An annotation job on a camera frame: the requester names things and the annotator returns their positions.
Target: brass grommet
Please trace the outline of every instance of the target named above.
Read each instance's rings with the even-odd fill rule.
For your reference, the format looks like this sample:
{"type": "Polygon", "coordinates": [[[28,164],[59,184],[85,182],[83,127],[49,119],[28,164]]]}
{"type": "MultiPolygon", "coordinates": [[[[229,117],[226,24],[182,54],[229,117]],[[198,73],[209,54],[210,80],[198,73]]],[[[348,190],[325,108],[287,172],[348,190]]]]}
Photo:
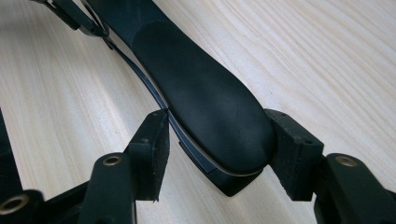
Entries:
{"type": "Polygon", "coordinates": [[[0,215],[8,215],[23,208],[29,202],[26,194],[14,196],[0,204],[0,215]]]}

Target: black plastic bracket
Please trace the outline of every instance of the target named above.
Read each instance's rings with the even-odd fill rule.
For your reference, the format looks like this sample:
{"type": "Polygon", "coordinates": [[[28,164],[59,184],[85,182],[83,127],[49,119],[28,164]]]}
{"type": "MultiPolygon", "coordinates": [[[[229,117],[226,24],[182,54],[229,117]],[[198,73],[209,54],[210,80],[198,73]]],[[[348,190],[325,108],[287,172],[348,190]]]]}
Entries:
{"type": "Polygon", "coordinates": [[[396,223],[394,193],[354,157],[334,153],[323,159],[315,193],[319,224],[396,223]]]}
{"type": "Polygon", "coordinates": [[[265,109],[276,131],[277,149],[270,162],[293,201],[312,200],[313,171],[319,166],[324,145],[285,113],[265,109]]]}

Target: light wood surface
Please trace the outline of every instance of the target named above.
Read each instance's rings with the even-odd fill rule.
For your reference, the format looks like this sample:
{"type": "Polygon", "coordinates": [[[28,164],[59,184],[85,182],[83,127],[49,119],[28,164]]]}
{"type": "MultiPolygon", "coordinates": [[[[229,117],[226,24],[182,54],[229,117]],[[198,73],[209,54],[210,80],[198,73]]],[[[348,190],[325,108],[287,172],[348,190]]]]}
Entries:
{"type": "MultiPolygon", "coordinates": [[[[396,2],[190,1],[157,5],[233,72],[263,107],[281,110],[325,143],[364,161],[396,191],[396,2]]],[[[89,179],[159,107],[99,38],[74,32],[27,0],[0,1],[0,106],[21,181],[47,199],[89,179]]],[[[158,203],[140,223],[315,223],[264,169],[232,198],[171,135],[158,203]]]]}

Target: wood grain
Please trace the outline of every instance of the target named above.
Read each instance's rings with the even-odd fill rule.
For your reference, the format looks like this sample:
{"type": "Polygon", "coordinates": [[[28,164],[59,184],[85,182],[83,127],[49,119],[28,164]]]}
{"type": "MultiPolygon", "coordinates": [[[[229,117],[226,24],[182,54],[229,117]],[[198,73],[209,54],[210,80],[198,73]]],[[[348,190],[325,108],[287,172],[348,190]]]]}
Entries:
{"type": "MultiPolygon", "coordinates": [[[[396,2],[155,1],[233,72],[263,107],[288,113],[325,143],[364,161],[396,191],[396,2]]],[[[74,32],[30,1],[0,2],[0,106],[25,189],[51,198],[89,179],[159,107],[99,38],[74,32]]],[[[140,223],[314,223],[266,168],[232,198],[180,150],[159,203],[140,223]]]]}

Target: screw hole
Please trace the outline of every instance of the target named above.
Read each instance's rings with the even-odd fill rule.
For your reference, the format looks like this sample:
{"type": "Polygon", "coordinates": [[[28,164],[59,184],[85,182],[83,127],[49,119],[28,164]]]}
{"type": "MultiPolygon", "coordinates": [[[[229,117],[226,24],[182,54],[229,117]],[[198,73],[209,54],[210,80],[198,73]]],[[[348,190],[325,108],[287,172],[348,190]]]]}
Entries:
{"type": "Polygon", "coordinates": [[[111,157],[107,157],[104,161],[103,164],[106,166],[112,166],[112,165],[116,165],[118,163],[121,162],[121,157],[119,156],[111,156],[111,157]]]}
{"type": "Polygon", "coordinates": [[[23,208],[29,202],[25,194],[14,196],[0,204],[0,215],[8,215],[23,208]]]}

